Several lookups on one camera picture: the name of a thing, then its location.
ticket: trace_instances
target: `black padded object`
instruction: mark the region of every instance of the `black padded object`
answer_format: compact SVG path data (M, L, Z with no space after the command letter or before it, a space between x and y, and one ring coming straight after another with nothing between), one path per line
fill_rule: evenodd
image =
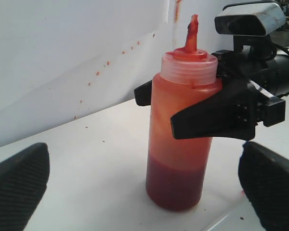
M0 163L0 231L22 231L41 201L50 173L45 143Z
M239 179L267 231L289 231L289 160L254 142L245 143Z

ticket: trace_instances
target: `nozzle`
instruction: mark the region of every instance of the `nozzle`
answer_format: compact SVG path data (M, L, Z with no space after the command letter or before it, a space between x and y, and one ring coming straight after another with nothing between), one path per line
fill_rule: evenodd
M198 15L194 14L191 23L188 25L188 33L184 47L186 53L194 53L197 51L198 25Z

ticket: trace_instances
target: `translucent plastic bottle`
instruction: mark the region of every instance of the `translucent plastic bottle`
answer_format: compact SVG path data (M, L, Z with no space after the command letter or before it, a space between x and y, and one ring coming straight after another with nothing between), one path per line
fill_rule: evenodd
M186 45L163 55L153 78L146 190L174 211L198 204L212 138L175 140L170 118L222 89L217 58L197 49L198 19L192 17Z

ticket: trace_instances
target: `bottle cap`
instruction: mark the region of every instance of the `bottle cap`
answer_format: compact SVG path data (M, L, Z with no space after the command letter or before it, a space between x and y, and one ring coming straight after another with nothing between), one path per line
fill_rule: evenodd
M160 76L170 82L199 86L216 81L217 58L197 49L198 15L188 25L185 46L167 52L162 58Z

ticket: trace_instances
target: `squeeze bottle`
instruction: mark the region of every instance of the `squeeze bottle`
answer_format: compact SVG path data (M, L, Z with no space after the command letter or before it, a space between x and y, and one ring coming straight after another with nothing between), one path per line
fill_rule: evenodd
M162 208L182 211L198 204L212 138L176 140L170 118L222 89L217 58L197 49L198 15L186 44L162 57L152 83L146 190Z

